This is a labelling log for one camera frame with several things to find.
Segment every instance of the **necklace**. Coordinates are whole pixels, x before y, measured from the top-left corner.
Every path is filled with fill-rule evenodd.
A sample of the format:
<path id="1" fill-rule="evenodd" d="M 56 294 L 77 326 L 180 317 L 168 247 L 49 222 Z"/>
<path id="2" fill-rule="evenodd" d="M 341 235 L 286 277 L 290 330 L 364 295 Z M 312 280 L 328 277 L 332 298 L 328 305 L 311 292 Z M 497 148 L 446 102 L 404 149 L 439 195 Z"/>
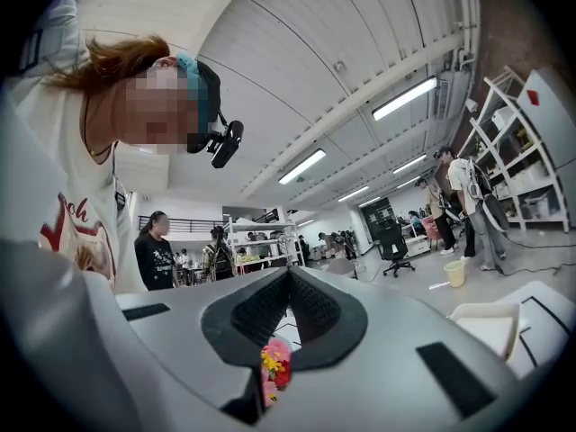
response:
<path id="1" fill-rule="evenodd" d="M 108 149 L 112 146 L 112 144 L 108 147 L 106 147 L 104 150 L 102 150 L 101 152 L 94 152 L 93 150 L 90 149 L 90 147 L 88 146 L 88 141 L 86 140 L 86 125 L 87 125 L 87 119 L 88 119 L 88 105 L 90 104 L 90 96 L 88 96 L 86 98 L 86 110 L 84 111 L 84 126 L 82 127 L 82 137 L 84 139 L 84 145 L 86 147 L 86 150 L 88 151 L 88 153 L 90 154 L 91 157 L 100 157 L 101 155 L 104 154 L 104 152 L 107 152 Z"/>

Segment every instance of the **black office chair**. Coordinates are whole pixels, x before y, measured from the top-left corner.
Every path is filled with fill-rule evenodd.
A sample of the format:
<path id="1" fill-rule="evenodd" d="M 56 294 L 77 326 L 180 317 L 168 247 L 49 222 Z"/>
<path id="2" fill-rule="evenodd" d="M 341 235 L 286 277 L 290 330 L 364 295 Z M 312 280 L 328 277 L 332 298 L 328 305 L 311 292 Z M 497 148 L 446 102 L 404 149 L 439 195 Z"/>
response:
<path id="1" fill-rule="evenodd" d="M 391 261 L 390 267 L 388 267 L 383 274 L 391 270 L 394 271 L 394 278 L 398 278 L 398 269 L 401 267 L 410 268 L 416 270 L 412 267 L 410 261 L 401 262 L 402 259 L 408 253 L 408 247 L 402 236 L 402 229 L 398 223 L 394 220 L 385 220 L 380 224 L 379 232 L 380 242 L 382 246 L 382 256 L 384 259 Z M 394 252 L 393 247 L 396 246 L 398 251 Z"/>

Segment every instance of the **black hair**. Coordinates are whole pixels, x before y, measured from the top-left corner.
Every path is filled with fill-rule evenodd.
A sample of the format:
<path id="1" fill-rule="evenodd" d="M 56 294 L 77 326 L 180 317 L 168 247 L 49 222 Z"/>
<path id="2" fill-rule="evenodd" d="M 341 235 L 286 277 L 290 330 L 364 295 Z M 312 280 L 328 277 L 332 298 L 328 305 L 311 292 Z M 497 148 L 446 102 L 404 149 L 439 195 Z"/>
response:
<path id="1" fill-rule="evenodd" d="M 142 237 L 143 235 L 146 235 L 147 233 L 149 233 L 150 230 L 152 229 L 152 226 L 154 225 L 154 223 L 158 222 L 158 220 L 162 216 L 166 216 L 166 214 L 163 211 L 154 211 L 152 214 L 150 214 L 148 222 L 146 223 L 146 225 L 142 229 L 140 229 L 139 236 Z"/>
<path id="2" fill-rule="evenodd" d="M 226 247 L 224 243 L 224 228 L 222 226 L 216 226 L 214 229 L 210 231 L 212 234 L 212 238 L 216 240 L 216 247 Z"/>

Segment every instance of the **floor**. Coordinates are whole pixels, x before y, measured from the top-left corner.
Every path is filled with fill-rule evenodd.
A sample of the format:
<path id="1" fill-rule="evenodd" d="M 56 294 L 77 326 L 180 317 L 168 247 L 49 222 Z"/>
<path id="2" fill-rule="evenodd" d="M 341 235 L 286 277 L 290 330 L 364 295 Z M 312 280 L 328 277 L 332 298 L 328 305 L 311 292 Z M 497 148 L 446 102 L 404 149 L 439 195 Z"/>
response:
<path id="1" fill-rule="evenodd" d="M 512 229 L 509 238 L 517 243 L 529 246 L 545 245 L 568 245 L 576 244 L 576 231 L 564 234 L 557 230 L 528 230 L 522 233 L 520 229 Z M 561 263 L 576 263 L 576 248 L 538 248 L 528 249 L 507 244 L 508 258 L 501 263 L 505 273 L 510 274 L 519 269 L 542 269 L 558 266 Z M 563 266 L 559 271 L 546 270 L 541 272 L 521 271 L 511 276 L 503 276 L 498 272 L 483 272 L 482 246 L 476 241 L 476 257 L 466 264 L 465 283 L 459 288 L 451 288 L 449 285 L 439 286 L 432 290 L 430 286 L 446 282 L 444 265 L 460 258 L 464 251 L 464 237 L 460 240 L 460 248 L 453 255 L 441 256 L 442 247 L 432 250 L 423 255 L 414 256 L 410 259 L 416 268 L 415 272 L 409 269 L 401 269 L 398 278 L 392 274 L 383 276 L 383 270 L 388 266 L 388 261 L 382 261 L 378 249 L 373 247 L 365 255 L 360 256 L 356 262 L 360 266 L 358 279 L 374 286 L 388 286 L 414 298 L 426 302 L 438 309 L 445 315 L 449 315 L 460 304 L 465 302 L 493 302 L 512 293 L 524 284 L 532 281 L 540 281 L 563 294 L 569 300 L 576 302 L 576 266 Z M 321 268 L 327 261 L 311 263 L 310 267 Z"/>

